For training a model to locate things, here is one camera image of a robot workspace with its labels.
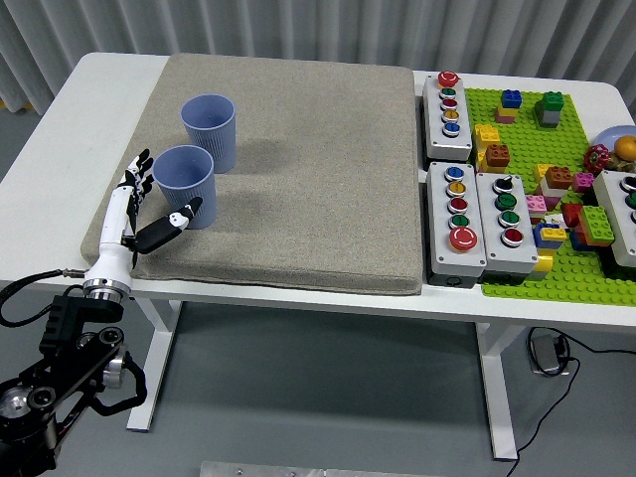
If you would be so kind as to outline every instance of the blue lego brick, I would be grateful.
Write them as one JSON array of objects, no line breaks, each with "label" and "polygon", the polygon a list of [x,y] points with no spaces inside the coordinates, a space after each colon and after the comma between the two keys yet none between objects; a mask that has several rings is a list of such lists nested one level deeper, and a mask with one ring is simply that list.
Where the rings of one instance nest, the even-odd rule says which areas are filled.
[{"label": "blue lego brick", "polygon": [[506,89],[501,93],[501,105],[503,107],[512,107],[519,109],[523,99],[521,92],[517,90]]}]

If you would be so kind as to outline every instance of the table leg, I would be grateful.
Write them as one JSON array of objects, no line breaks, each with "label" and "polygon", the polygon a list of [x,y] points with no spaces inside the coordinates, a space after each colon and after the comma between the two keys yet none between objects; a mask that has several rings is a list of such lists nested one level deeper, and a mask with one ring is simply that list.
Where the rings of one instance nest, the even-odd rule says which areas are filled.
[{"label": "table leg", "polygon": [[489,323],[477,323],[476,326],[493,454],[495,459],[515,460],[517,445],[510,418],[501,353],[526,327]]},{"label": "table leg", "polygon": [[143,367],[146,374],[146,388],[148,397],[146,402],[130,412],[128,430],[147,432],[155,409],[161,380],[168,363],[172,338],[179,320],[181,301],[151,300],[149,298],[136,298],[141,311],[146,315],[155,327],[148,350],[148,357]]}]

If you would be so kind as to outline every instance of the green button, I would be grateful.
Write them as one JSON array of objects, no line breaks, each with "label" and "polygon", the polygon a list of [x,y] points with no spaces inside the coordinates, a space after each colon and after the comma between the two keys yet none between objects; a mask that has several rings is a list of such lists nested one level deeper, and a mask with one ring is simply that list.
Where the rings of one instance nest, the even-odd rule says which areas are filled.
[{"label": "green button", "polygon": [[499,224],[502,227],[516,227],[519,223],[519,215],[513,211],[502,212],[499,216]]},{"label": "green button", "polygon": [[495,207],[500,211],[510,211],[517,205],[517,199],[512,194],[501,194],[495,201]]},{"label": "green button", "polygon": [[467,227],[470,224],[470,221],[466,216],[452,216],[450,218],[450,226],[452,229],[455,227]]}]

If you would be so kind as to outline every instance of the electrical cord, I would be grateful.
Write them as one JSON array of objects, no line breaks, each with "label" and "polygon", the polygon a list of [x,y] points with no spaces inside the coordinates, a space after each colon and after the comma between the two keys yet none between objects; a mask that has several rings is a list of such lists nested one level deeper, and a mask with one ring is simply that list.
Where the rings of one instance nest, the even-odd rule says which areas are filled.
[{"label": "electrical cord", "polygon": [[[555,351],[557,353],[558,368],[556,370],[554,370],[554,371],[544,370],[539,365],[537,356],[536,356],[535,351],[534,351],[533,346],[532,346],[533,334],[535,333],[535,330],[538,330],[538,329],[550,330],[550,331],[553,331],[553,332],[557,333],[556,343],[555,343]],[[519,465],[519,462],[521,461],[521,453],[522,453],[522,451],[527,449],[533,443],[533,441],[535,440],[535,438],[539,434],[539,429],[541,428],[541,425],[544,423],[544,420],[546,420],[546,418],[550,415],[550,413],[553,410],[555,410],[555,408],[561,402],[563,402],[563,400],[567,397],[567,395],[569,395],[569,392],[570,392],[570,390],[572,388],[572,384],[574,383],[574,380],[576,379],[576,376],[578,376],[578,372],[580,370],[580,360],[578,358],[574,358],[574,357],[572,357],[570,355],[571,349],[570,349],[570,345],[569,345],[569,340],[571,340],[572,342],[576,343],[577,345],[580,345],[582,348],[584,348],[585,350],[589,351],[590,353],[594,353],[594,354],[620,353],[620,354],[626,354],[626,355],[636,355],[636,351],[630,351],[630,350],[596,350],[596,349],[586,345],[585,343],[581,342],[580,340],[577,340],[576,338],[572,337],[571,335],[568,335],[567,333],[565,333],[565,332],[563,332],[563,331],[561,331],[561,330],[559,330],[557,328],[547,328],[547,327],[533,327],[533,328],[531,328],[530,332],[528,333],[528,338],[526,340],[526,347],[528,348],[528,354],[530,356],[531,362],[542,373],[542,375],[544,375],[544,376],[546,376],[548,378],[553,378],[553,377],[556,377],[556,376],[560,376],[565,371],[565,368],[567,367],[567,364],[570,363],[570,362],[576,362],[576,370],[572,374],[572,377],[570,378],[569,383],[567,384],[567,389],[565,390],[565,393],[563,393],[563,395],[550,407],[550,409],[548,409],[548,411],[542,416],[542,418],[539,419],[539,423],[537,424],[537,427],[535,429],[535,433],[533,434],[533,436],[530,438],[530,440],[525,445],[520,447],[519,450],[517,451],[517,460],[515,461],[515,464],[510,469],[510,471],[508,472],[507,477],[510,477],[512,475],[512,473],[515,471],[515,469],[517,468],[517,466]]]},{"label": "electrical cord", "polygon": [[[46,315],[47,313],[51,311],[51,308],[53,307],[52,303],[45,306],[42,310],[40,310],[38,313],[33,315],[31,318],[27,318],[22,321],[9,321],[5,319],[5,317],[2,316],[2,307],[9,300],[9,298],[11,298],[17,292],[22,290],[25,286],[35,283],[36,281],[44,280],[47,278],[54,278],[56,276],[63,275],[63,276],[71,277],[71,278],[80,278],[80,277],[83,277],[83,274],[84,272],[82,270],[56,269],[51,271],[44,271],[42,273],[36,273],[35,275],[25,276],[24,278],[20,278],[19,280],[9,283],[7,286],[5,286],[2,289],[2,291],[0,291],[0,325],[6,326],[7,328],[19,328],[21,326],[25,326],[30,323],[33,323],[34,321],[38,320],[39,318],[42,318],[44,315]],[[68,295],[69,292],[71,292],[71,290],[75,288],[81,288],[81,286],[80,285],[70,286],[64,292],[65,295]]]}]

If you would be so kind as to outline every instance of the blue button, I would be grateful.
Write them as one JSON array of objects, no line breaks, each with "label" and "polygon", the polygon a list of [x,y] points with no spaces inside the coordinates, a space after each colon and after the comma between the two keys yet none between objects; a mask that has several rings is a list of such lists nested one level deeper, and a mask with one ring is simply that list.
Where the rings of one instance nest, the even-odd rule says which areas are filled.
[{"label": "blue button", "polygon": [[464,171],[458,167],[451,166],[444,172],[444,177],[448,182],[461,181],[464,178]]},{"label": "blue button", "polygon": [[442,132],[448,137],[457,137],[459,135],[459,124],[447,122],[442,128]]}]

